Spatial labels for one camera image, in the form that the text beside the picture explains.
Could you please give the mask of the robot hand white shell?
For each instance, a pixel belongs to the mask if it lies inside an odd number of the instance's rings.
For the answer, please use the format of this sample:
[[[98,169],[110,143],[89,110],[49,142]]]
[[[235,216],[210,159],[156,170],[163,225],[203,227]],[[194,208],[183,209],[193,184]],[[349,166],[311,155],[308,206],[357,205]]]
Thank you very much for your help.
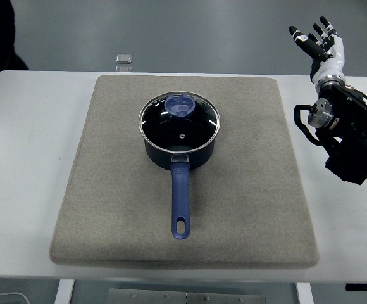
[[[312,33],[305,35],[295,26],[289,27],[295,44],[311,59],[311,82],[318,87],[327,77],[335,77],[345,82],[342,71],[345,64],[344,45],[336,28],[324,17],[320,17],[322,27],[313,25],[318,37]]]

